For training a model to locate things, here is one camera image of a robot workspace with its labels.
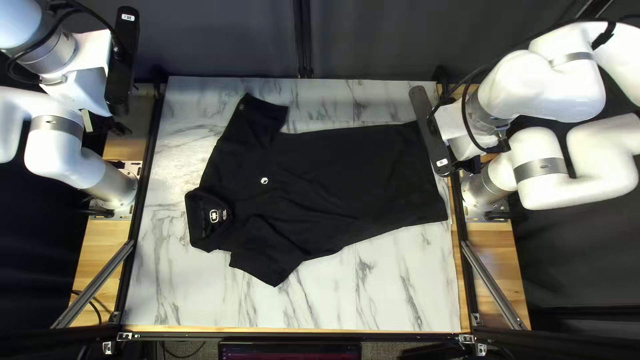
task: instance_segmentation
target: black polo shirt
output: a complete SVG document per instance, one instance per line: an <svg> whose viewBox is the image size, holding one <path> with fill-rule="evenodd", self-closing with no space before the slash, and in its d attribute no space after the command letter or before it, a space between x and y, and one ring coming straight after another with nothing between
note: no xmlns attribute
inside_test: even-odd
<svg viewBox="0 0 640 360"><path fill-rule="evenodd" d="M416 122L281 133L287 107L246 94L185 195L191 245L269 285L304 260L447 220Z"/></svg>

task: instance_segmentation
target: wooden table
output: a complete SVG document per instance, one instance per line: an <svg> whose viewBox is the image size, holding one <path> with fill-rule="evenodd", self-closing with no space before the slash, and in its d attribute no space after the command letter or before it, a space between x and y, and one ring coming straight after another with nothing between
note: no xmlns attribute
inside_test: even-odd
<svg viewBox="0 0 640 360"><path fill-rule="evenodd" d="M454 94L459 97L461 90ZM119 119L125 125L132 128L133 136L127 138L115 138L110 136L105 146L104 158L119 160L140 160L143 157L144 144L148 128L148 120L152 106L152 98L139 102L141 105L134 108L132 115L126 119ZM89 220L85 232L83 248L74 281L74 289L82 290L97 272L106 264L111 256L125 242L129 233L130 222L127 221L99 221ZM476 252L489 269L500 288L513 307L521 316L525 324L529 325L529 316L522 288L520 269L516 254L513 233L510 223L468 223L468 238L475 247ZM458 234L455 226L452 226L452 241L458 278L458 293L460 302L461 331L469 332L470 327L467 316L467 303L465 297L464 282L461 269L460 248L458 247ZM107 308L113 309L118 289L118 268L105 285L98 291L96 298L102 301ZM477 303L481 318L486 325L506 328L506 322L493 299L487 292L482 281L474 276L476 282ZM103 322L109 317L109 311L101 309ZM90 306L76 318L72 326L97 325L97 317ZM180 332L346 332L343 330L327 329L263 329L263 328L224 328L224 327L189 327L172 325L130 325L124 326L130 331L180 331Z"/></svg>

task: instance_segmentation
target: shirt logo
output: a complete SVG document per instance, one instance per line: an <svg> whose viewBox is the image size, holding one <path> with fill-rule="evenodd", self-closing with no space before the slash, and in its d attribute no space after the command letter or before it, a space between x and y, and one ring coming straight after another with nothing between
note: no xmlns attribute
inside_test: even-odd
<svg viewBox="0 0 640 360"><path fill-rule="evenodd" d="M209 220L211 220L211 222L216 223L218 222L218 220L220 220L220 217L218 216L218 210L211 210L209 212Z"/></svg>

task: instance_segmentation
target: marble surface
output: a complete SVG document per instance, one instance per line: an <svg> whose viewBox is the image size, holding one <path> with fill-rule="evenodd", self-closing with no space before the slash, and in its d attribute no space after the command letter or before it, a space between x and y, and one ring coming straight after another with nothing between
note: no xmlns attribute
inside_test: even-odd
<svg viewBox="0 0 640 360"><path fill-rule="evenodd" d="M245 92L290 106L282 131L299 133L413 120L414 85L435 101L434 83L170 78L125 323L460 331L450 221L404 227L306 261L276 288L228 267L229 253L189 244L184 194L198 186ZM448 199L446 182L436 181Z"/></svg>

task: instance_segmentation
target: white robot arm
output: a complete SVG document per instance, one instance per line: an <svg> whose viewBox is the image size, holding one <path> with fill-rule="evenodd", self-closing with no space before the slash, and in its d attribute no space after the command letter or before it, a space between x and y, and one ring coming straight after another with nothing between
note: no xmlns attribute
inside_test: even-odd
<svg viewBox="0 0 640 360"><path fill-rule="evenodd" d="M600 46L602 33L611 34ZM580 122L598 115L605 91L601 66L625 95L640 105L640 29L617 23L576 22L540 36L528 50L514 51L487 75L466 100L471 135L484 148L498 144L519 115ZM442 139L458 160L484 154L469 137L460 99L435 113ZM567 147L577 178L570 178L555 134L531 127L509 139L511 150L498 155L481 174L463 180L468 206L491 210L518 191L525 208L552 209L611 199L633 190L640 154L640 120L634 114L597 120L573 128Z"/></svg>
<svg viewBox="0 0 640 360"><path fill-rule="evenodd" d="M105 208L128 206L135 198L136 182L82 148L82 111L111 116L105 89L112 32L71 34L53 24L34 0L0 3L0 50L38 74L38 83L48 93L0 86L0 163L15 156L22 122L30 120L24 163L31 172L84 190Z"/></svg>

